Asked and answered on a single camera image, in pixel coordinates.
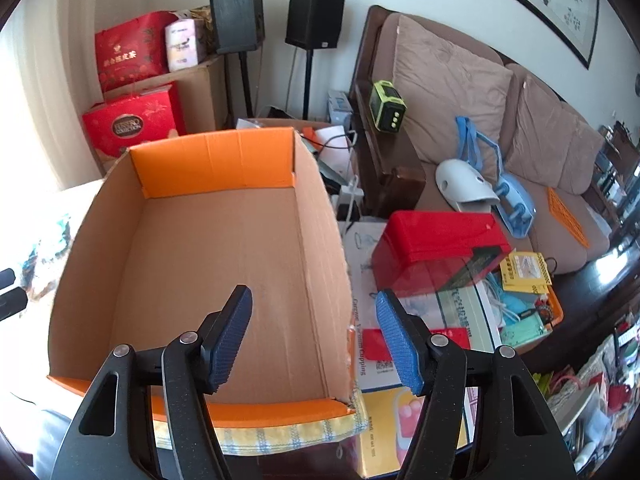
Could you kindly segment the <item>orange cardboard box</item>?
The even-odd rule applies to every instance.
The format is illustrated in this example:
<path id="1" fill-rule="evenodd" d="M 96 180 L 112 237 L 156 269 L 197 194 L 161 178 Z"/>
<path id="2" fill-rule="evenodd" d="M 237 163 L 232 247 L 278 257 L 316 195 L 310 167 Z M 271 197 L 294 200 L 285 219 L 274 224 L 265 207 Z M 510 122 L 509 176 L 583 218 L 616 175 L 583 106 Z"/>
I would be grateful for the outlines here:
<path id="1" fill-rule="evenodd" d="M 272 427 L 352 416 L 352 292 L 318 165 L 290 127 L 189 134 L 122 156 L 58 282 L 50 378 L 84 392 L 119 344 L 168 344 L 236 286 L 253 312 L 213 422 Z"/>

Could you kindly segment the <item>yellow flat box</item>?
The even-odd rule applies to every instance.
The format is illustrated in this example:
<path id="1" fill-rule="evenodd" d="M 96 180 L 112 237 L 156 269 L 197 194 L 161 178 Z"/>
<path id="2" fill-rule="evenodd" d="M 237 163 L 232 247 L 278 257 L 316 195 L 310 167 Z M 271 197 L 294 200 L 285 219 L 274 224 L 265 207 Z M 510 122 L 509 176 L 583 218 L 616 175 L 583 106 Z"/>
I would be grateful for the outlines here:
<path id="1" fill-rule="evenodd" d="M 368 426 L 355 440 L 354 468 L 363 479 L 397 474 L 420 419 L 423 398 L 406 387 L 363 395 Z"/>

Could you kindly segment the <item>red plastic box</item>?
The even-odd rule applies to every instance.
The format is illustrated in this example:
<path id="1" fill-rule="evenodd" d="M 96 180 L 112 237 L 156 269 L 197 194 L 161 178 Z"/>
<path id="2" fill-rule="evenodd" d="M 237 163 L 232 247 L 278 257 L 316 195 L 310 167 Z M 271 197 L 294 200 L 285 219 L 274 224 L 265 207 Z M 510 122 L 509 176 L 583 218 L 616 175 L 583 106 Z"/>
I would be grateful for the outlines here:
<path id="1" fill-rule="evenodd" d="M 379 290 L 411 297 L 472 286 L 511 250 L 492 214 L 401 210 L 388 219 L 371 268 Z"/>

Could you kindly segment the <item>yellow checkered cloth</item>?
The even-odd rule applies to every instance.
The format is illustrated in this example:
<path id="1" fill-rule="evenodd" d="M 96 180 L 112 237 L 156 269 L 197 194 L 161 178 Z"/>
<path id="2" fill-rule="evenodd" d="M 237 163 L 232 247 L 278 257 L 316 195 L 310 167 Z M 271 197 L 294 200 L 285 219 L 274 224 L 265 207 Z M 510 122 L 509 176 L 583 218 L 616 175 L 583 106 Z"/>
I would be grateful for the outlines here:
<path id="1" fill-rule="evenodd" d="M 221 451 L 233 456 L 272 455 L 341 442 L 358 436 L 369 427 L 366 404 L 360 390 L 354 391 L 352 400 L 354 410 L 351 413 L 321 422 L 268 428 L 217 427 L 216 438 Z"/>

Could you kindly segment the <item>orange tray with clutter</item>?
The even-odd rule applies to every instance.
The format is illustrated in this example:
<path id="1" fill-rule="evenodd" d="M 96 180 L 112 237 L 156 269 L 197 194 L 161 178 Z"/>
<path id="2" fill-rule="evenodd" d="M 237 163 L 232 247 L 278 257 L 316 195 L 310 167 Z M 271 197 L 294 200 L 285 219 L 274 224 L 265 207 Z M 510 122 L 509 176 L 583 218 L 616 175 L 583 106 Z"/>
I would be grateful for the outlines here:
<path id="1" fill-rule="evenodd" d="M 551 287 L 541 295 L 506 292 L 493 273 L 483 284 L 501 343 L 519 354 L 536 348 L 563 321 L 564 312 Z"/>

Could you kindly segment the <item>yellow booklet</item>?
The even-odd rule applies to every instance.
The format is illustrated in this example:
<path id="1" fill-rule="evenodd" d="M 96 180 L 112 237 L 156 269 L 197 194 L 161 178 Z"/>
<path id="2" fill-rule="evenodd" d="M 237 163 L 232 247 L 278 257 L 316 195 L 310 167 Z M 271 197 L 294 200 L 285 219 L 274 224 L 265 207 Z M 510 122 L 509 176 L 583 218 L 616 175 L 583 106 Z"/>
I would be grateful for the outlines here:
<path id="1" fill-rule="evenodd" d="M 502 288 L 506 292 L 547 295 L 552 285 L 546 260 L 539 252 L 510 252 L 500 262 Z"/>

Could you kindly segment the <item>white curved device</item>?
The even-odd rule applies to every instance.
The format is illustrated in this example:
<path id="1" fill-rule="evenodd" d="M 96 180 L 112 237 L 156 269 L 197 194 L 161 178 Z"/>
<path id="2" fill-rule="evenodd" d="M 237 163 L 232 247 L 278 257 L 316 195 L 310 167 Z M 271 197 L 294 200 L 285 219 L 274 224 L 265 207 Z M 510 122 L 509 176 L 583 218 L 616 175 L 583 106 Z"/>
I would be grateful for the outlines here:
<path id="1" fill-rule="evenodd" d="M 460 159 L 441 162 L 435 171 L 435 182 L 446 202 L 459 212 L 489 214 L 499 203 L 490 183 L 470 164 Z"/>

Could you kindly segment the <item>light blue plastic holder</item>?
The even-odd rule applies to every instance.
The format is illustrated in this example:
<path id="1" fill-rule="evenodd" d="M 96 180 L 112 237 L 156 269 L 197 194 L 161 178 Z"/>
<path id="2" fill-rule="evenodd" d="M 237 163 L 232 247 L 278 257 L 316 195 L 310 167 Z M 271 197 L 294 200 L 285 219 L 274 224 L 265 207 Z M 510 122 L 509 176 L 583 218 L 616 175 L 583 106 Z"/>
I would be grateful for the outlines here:
<path id="1" fill-rule="evenodd" d="M 469 117 L 457 116 L 456 125 L 459 137 L 457 158 L 480 171 L 484 167 L 484 160 L 478 142 L 484 142 L 488 148 L 495 152 L 497 181 L 494 185 L 494 192 L 499 200 L 496 209 L 513 237 L 526 237 L 534 223 L 536 207 L 521 182 L 513 174 L 509 174 L 503 169 L 500 146 L 481 133 Z"/>

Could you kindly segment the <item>red Ferrero chocolate box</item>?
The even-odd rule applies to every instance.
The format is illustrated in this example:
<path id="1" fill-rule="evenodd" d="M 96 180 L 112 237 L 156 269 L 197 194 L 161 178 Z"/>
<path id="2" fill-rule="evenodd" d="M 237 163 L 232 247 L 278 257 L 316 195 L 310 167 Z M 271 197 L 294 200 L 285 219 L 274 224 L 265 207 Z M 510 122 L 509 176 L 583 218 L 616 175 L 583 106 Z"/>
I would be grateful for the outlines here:
<path id="1" fill-rule="evenodd" d="M 102 160 L 118 159 L 135 145 L 186 134 L 173 82 L 96 104 L 82 115 L 82 122 Z"/>

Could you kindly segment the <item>green black portable radio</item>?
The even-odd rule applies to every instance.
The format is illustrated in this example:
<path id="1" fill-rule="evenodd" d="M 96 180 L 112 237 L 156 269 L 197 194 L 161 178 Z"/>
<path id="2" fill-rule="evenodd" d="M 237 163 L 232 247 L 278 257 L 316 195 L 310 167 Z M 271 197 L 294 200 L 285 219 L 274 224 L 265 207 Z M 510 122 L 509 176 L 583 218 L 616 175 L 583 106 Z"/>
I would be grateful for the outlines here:
<path id="1" fill-rule="evenodd" d="M 391 81 L 375 81 L 370 94 L 369 107 L 378 131 L 398 133 L 407 107 Z"/>

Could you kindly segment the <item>right beige cushion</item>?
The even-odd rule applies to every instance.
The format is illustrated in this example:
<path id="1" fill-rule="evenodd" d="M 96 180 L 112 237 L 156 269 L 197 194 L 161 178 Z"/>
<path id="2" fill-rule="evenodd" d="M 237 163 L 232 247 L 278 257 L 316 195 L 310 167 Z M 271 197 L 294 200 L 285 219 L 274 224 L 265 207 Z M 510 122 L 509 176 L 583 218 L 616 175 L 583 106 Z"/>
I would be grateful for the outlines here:
<path id="1" fill-rule="evenodd" d="M 506 170 L 529 182 L 582 195 L 603 144 L 603 136 L 545 84 L 531 74 L 524 77 Z"/>

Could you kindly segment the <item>beige cushion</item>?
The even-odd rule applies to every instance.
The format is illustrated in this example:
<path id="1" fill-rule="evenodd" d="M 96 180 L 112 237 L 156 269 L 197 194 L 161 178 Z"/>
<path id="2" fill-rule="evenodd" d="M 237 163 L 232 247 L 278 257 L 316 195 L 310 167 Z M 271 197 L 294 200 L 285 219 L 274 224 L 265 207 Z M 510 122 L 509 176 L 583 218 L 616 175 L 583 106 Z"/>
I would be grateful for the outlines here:
<path id="1" fill-rule="evenodd" d="M 603 136 L 545 84 L 531 74 L 524 77 L 506 170 L 529 182 L 582 195 L 603 144 Z"/>
<path id="2" fill-rule="evenodd" d="M 442 39 L 408 16 L 398 18 L 393 84 L 407 105 L 404 128 L 422 162 L 455 158 L 457 117 L 500 138 L 512 72 Z"/>

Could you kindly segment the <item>left beige cushion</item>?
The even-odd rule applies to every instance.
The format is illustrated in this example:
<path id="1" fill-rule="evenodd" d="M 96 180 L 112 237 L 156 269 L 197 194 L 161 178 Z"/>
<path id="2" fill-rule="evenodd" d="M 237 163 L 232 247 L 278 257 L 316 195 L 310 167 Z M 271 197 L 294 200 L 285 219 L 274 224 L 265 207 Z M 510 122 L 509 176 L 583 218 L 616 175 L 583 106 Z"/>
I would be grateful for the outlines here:
<path id="1" fill-rule="evenodd" d="M 442 39 L 408 16 L 398 18 L 393 84 L 407 105 L 404 128 L 422 162 L 455 158 L 457 117 L 500 138 L 512 72 Z"/>

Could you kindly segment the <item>left black speaker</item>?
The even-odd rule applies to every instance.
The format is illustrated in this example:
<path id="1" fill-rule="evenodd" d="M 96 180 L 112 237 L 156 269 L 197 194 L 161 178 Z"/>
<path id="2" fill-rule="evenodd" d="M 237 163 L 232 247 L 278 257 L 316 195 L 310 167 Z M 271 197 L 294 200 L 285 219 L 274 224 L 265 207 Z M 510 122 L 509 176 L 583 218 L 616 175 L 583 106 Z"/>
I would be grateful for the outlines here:
<path id="1" fill-rule="evenodd" d="M 257 50 L 265 39 L 262 0 L 209 0 L 218 54 Z"/>

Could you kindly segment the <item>right black speaker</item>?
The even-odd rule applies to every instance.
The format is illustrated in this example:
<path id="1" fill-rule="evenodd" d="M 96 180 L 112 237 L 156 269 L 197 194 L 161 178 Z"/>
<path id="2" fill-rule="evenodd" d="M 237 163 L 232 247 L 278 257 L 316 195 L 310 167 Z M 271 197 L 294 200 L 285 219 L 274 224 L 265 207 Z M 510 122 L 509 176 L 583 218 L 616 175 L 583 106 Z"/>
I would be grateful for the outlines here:
<path id="1" fill-rule="evenodd" d="M 285 42 L 303 50 L 335 49 L 346 0 L 288 0 Z"/>

